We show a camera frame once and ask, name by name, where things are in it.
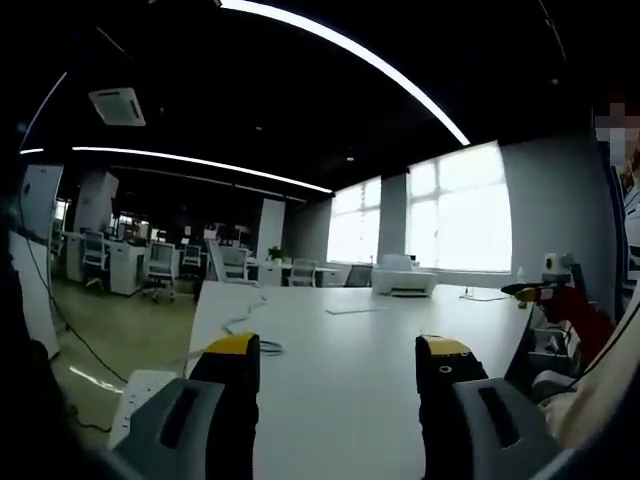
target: floor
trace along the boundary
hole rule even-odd
[[[154,304],[140,293],[127,298],[62,279],[52,281],[52,293],[66,321],[123,378],[136,369],[182,371],[184,362],[171,362],[188,352],[195,315],[192,295]],[[77,407],[80,422],[110,428],[123,382],[65,331],[59,318],[56,328],[60,353],[51,363],[68,403]],[[86,445],[106,446],[108,433],[73,425]]]

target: ceiling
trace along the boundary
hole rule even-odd
[[[591,96],[604,82],[590,53],[604,54],[610,44],[596,40],[597,23],[572,2],[545,2],[566,61],[538,0],[263,3],[375,52],[429,95],[471,144],[587,129]],[[337,190],[462,147],[394,81],[304,30],[219,9],[212,0],[102,5],[108,8],[69,10],[64,34],[31,25],[48,40],[45,53],[31,52],[38,60],[25,73],[41,81],[34,98],[68,71],[25,145],[45,148],[25,156],[31,162],[157,169],[314,200],[326,194],[209,166],[69,148],[164,152]],[[87,97],[122,86],[135,88],[146,127],[104,125]]]

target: air conditioning unit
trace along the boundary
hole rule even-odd
[[[111,88],[89,92],[89,99],[107,125],[144,127],[146,122],[131,87]]]

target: white printer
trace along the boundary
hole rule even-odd
[[[371,273],[371,289],[379,295],[427,297],[438,284],[438,275],[414,269],[408,255],[385,255]]]

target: ceiling light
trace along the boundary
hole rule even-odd
[[[181,155],[171,155],[169,153],[159,152],[147,152],[145,150],[130,150],[128,148],[111,148],[111,147],[73,147],[72,150],[76,152],[110,152],[110,153],[128,153],[131,155],[145,155],[148,157],[168,158],[169,160],[179,160],[182,162],[197,163],[200,165],[208,165],[210,167],[224,168],[225,170],[233,170],[235,172],[248,173],[249,175],[256,175],[258,177],[269,178],[271,180],[277,180],[279,182],[290,183],[299,187],[310,188],[311,190],[317,190],[322,193],[332,193],[328,188],[318,187],[309,183],[299,182],[298,180],[292,180],[290,178],[280,177],[278,175],[272,175],[270,173],[259,172],[257,170],[251,170],[249,168],[236,167],[235,165],[227,165],[226,163],[211,162],[209,160],[201,160],[199,158],[183,157]]]
[[[313,20],[309,20],[308,18],[296,15],[286,10],[281,10],[279,8],[262,5],[260,3],[247,2],[245,0],[219,1],[222,4],[222,8],[237,10],[246,13],[255,13],[256,15],[262,15],[263,17],[279,20],[281,22],[288,23],[289,25],[293,25],[294,27],[302,28],[307,32],[318,35],[319,37],[322,37],[325,40],[335,43],[345,50],[348,50],[349,52],[353,53],[357,57],[360,57],[365,62],[380,70],[387,77],[404,88],[407,93],[413,96],[427,110],[429,110],[434,117],[440,120],[442,124],[447,127],[451,134],[456,137],[462,145],[469,145],[469,140],[464,136],[464,134],[460,131],[456,124],[453,123],[453,121],[447,116],[447,114],[444,113],[442,109],[438,107],[438,105],[436,105],[435,102],[427,96],[427,94],[420,90],[417,85],[411,82],[411,80],[402,75],[398,70],[393,68],[376,54],[367,50],[362,45],[354,42],[350,38],[347,38],[344,35],[341,35],[328,27],[325,27],[324,25],[320,25]]]

